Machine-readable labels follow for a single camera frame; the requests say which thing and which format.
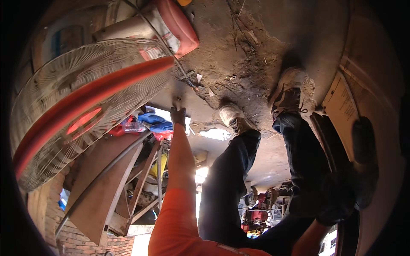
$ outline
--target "cable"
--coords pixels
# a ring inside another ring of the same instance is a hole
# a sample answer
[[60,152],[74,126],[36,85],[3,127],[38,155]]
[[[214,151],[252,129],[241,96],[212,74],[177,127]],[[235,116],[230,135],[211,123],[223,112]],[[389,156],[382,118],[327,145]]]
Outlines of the cable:
[[57,227],[55,231],[55,237],[57,238],[60,234],[60,231],[66,224],[68,218],[74,213],[76,208],[79,204],[84,200],[85,196],[90,192],[90,190],[94,187],[94,185],[113,167],[121,158],[123,158],[133,147],[141,143],[146,137],[148,137],[152,132],[150,130],[146,130],[141,133],[140,137],[134,141],[131,145],[129,145],[126,149],[124,149],[116,158],[114,158],[98,175],[93,179],[93,181],[84,189],[84,191],[80,194],[74,204],[71,206],[70,210],[64,216],[63,220],[61,221],[60,225]]
[[137,12],[138,15],[141,16],[141,18],[150,26],[150,28],[152,29],[152,31],[154,32],[154,34],[157,36],[158,40],[162,43],[162,46],[165,48],[166,52],[168,53],[169,56],[174,57],[174,61],[177,63],[179,69],[181,70],[181,72],[184,74],[185,78],[188,81],[188,84],[192,87],[195,88],[196,90],[198,90],[198,88],[192,84],[192,82],[189,80],[189,77],[187,75],[187,73],[185,72],[184,68],[182,67],[180,61],[175,57],[175,55],[171,52],[171,50],[169,49],[168,45],[166,45],[165,41],[162,39],[162,36],[158,33],[158,31],[154,28],[154,26],[152,26],[151,22],[149,22],[149,20],[147,20],[147,18],[145,18],[145,16],[141,13],[141,11],[139,10],[139,8],[137,6],[135,6],[134,4],[132,4],[130,1],[128,0],[123,0],[126,4],[128,4],[129,6],[131,6],[132,8],[135,9],[135,11]]

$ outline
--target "jeans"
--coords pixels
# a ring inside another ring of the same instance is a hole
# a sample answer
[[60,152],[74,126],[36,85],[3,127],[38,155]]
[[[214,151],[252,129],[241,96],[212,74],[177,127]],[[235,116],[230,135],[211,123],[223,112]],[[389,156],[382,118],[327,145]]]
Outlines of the jeans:
[[320,190],[330,173],[327,158],[308,123],[299,114],[282,113],[272,126],[283,135],[293,183],[289,214],[256,239],[241,229],[238,204],[255,160],[260,132],[235,137],[210,168],[202,184],[199,236],[235,248],[254,248],[271,255],[290,255],[293,244],[313,222]]

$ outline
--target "fan grille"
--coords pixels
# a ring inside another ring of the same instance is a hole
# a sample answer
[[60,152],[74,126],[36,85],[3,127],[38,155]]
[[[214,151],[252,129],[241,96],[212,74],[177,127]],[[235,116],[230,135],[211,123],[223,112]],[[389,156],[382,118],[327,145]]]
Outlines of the fan grille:
[[[164,56],[156,41],[149,39],[115,39],[74,49],[46,63],[27,82],[15,100],[11,113],[11,148],[14,155],[30,127],[59,100],[108,73],[141,63],[155,49]],[[87,147],[122,122],[134,110],[154,97],[168,81],[169,70],[139,81],[115,93],[93,108],[101,111],[89,126],[68,133],[70,124],[56,133],[30,160],[19,179],[25,191],[33,191],[53,178]]]

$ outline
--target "concrete floor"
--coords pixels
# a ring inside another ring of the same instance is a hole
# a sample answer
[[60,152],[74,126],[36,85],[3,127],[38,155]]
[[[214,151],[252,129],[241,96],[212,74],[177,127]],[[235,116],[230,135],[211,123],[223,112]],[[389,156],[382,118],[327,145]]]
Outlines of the concrete floor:
[[[233,12],[239,13],[242,1],[229,0]],[[348,27],[348,1],[246,1],[238,25],[252,47],[237,30],[237,50],[232,19],[225,1],[194,0],[184,8],[194,15],[193,28],[199,48],[182,57],[184,68],[203,75],[196,82],[198,91],[182,82],[171,82],[152,103],[171,106],[172,96],[181,98],[195,125],[195,132],[221,125],[217,109],[224,97],[242,107],[261,131],[262,140],[247,180],[260,191],[290,179],[285,144],[272,129],[267,97],[276,87],[280,72],[295,63],[306,68],[304,107],[310,113],[319,106],[329,90],[338,67]],[[249,36],[252,30],[258,44]],[[237,75],[235,80],[226,76]],[[215,96],[209,96],[211,89]],[[189,137],[191,147],[210,152],[210,163],[228,146],[198,135]]]

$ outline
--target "plastic bottle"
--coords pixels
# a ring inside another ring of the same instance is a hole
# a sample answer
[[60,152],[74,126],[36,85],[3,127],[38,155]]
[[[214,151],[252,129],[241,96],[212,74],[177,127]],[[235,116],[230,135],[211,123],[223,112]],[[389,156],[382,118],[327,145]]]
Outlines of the plastic bottle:
[[124,132],[143,132],[147,128],[141,122],[128,122],[123,124]]

